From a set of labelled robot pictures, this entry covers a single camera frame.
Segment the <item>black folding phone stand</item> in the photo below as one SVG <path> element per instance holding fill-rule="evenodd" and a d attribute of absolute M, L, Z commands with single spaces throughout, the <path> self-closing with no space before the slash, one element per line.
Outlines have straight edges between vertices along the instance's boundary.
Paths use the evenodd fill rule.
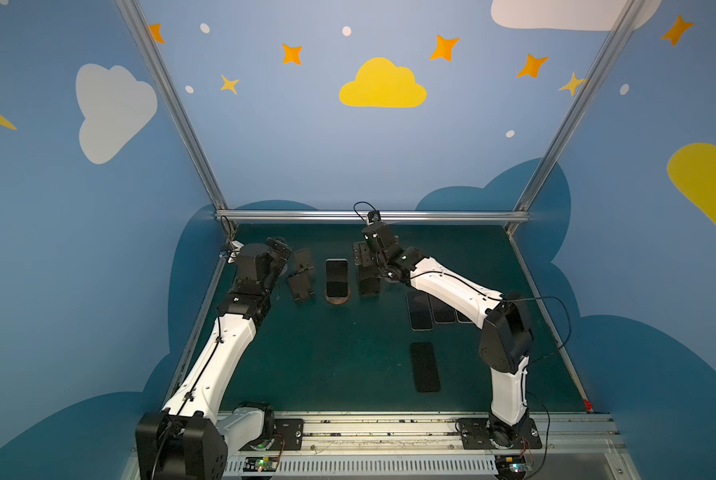
<path fill-rule="evenodd" d="M 296 303 L 303 303 L 314 297 L 311 275 L 307 271 L 297 271 L 287 277 L 287 284 Z"/>

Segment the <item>grey phone stand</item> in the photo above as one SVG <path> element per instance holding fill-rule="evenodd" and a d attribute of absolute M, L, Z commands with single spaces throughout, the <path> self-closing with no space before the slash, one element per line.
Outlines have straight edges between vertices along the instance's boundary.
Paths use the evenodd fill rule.
<path fill-rule="evenodd" d="M 315 261 L 312 251 L 309 248 L 296 250 L 293 254 L 293 260 L 296 273 L 305 272 L 312 274 L 314 272 Z"/>

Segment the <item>white-edged phone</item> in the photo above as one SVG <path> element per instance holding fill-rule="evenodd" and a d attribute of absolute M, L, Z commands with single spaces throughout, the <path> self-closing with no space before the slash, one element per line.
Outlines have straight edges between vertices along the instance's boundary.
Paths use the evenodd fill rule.
<path fill-rule="evenodd" d="M 470 318 L 467 317 L 467 316 L 466 316 L 464 313 L 462 313 L 461 311 L 457 310 L 457 311 L 456 311 L 456 315 L 457 315 L 457 321 L 458 321 L 459 323 L 464 323 L 464 324 L 470 324 L 470 323 L 471 323 Z"/>

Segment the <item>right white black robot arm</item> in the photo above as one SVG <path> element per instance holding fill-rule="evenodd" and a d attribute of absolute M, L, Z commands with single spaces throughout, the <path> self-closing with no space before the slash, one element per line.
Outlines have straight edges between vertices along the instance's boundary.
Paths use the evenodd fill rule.
<path fill-rule="evenodd" d="M 489 439 L 498 448 L 521 447 L 533 428 L 526 380 L 534 333 L 523 300 L 470 281 L 415 247 L 402 247 L 376 209 L 368 212 L 365 223 L 358 264 L 376 267 L 388 282 L 437 298 L 481 330 L 478 351 L 491 372 Z"/>

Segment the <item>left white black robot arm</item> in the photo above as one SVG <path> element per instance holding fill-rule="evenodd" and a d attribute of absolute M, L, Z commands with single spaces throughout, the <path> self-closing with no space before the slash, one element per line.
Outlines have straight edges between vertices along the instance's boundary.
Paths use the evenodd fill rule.
<path fill-rule="evenodd" d="M 274 411 L 246 402 L 228 416 L 220 406 L 238 363 L 272 305 L 272 293 L 291 250 L 280 237 L 246 244 L 233 256 L 230 290 L 220 302 L 211 335 L 182 385 L 135 430 L 143 479 L 220 479 L 232 454 L 276 441 Z"/>

